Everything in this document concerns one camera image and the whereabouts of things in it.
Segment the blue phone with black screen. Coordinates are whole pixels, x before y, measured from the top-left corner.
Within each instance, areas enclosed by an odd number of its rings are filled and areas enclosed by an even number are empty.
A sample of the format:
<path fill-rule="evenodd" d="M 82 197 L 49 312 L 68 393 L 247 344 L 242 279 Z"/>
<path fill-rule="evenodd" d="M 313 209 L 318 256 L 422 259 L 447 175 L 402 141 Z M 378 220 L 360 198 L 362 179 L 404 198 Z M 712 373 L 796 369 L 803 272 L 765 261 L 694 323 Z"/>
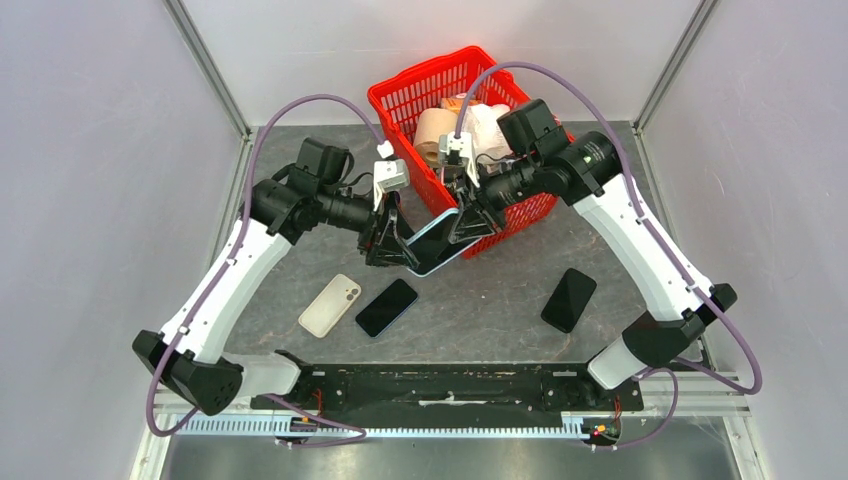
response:
<path fill-rule="evenodd" d="M 403 279 L 396 279 L 355 316 L 355 322 L 369 337 L 379 337 L 419 298 Z"/>

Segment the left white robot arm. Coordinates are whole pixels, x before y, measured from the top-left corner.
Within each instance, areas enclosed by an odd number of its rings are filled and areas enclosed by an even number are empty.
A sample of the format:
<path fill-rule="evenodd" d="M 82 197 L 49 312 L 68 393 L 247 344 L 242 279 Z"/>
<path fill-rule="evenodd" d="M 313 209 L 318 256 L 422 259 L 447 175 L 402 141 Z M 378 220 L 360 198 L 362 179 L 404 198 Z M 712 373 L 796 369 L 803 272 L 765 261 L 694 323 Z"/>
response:
<path fill-rule="evenodd" d="M 295 361 L 282 354 L 227 359 L 224 346 L 270 270 L 320 224 L 357 233 L 369 266 L 419 266 L 399 208 L 406 164 L 388 141 L 377 151 L 369 196 L 346 190 L 351 152 L 313 138 L 303 141 L 295 163 L 252 187 L 224 250 L 186 304 L 159 331 L 142 330 L 132 343 L 156 386 L 208 416 L 239 397 L 266 393 L 295 409 L 311 401 L 314 383 Z"/>

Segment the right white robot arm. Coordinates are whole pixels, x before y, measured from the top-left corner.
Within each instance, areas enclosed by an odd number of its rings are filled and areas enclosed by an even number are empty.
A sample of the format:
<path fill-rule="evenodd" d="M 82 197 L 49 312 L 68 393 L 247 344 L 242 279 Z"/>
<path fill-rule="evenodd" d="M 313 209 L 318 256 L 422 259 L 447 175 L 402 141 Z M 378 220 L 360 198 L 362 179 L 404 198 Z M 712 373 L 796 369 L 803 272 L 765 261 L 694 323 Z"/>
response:
<path fill-rule="evenodd" d="M 591 131 L 571 140 L 541 99 L 507 112 L 497 125 L 517 159 L 508 171 L 486 178 L 477 172 L 470 133 L 450 131 L 439 139 L 440 161 L 465 169 L 452 240 L 504 229 L 507 208 L 541 193 L 561 198 L 601 235 L 646 303 L 645 313 L 589 361 L 589 374 L 577 382 L 585 406 L 604 408 L 624 381 L 682 353 L 738 295 L 686 260 L 624 175 L 608 136 Z"/>

